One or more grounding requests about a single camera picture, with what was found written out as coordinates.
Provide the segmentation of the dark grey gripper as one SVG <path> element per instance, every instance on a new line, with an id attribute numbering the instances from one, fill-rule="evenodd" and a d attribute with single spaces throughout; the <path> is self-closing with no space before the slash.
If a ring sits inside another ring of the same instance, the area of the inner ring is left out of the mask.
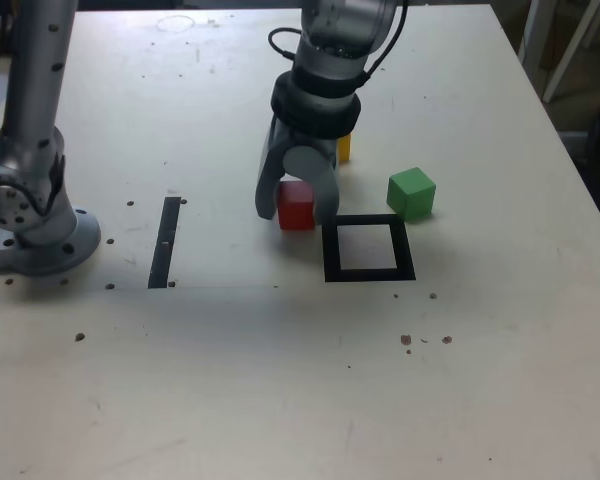
<path id="1" fill-rule="evenodd" d="M 305 146 L 295 146 L 284 155 L 282 144 Z M 324 154 L 318 150 L 330 152 Z M 336 150 L 336 139 L 321 139 L 302 133 L 273 116 L 264 143 L 255 190 L 258 216 L 265 220 L 274 217 L 278 186 L 286 172 L 312 188 L 315 223 L 330 223 L 338 212 L 340 200 Z"/>

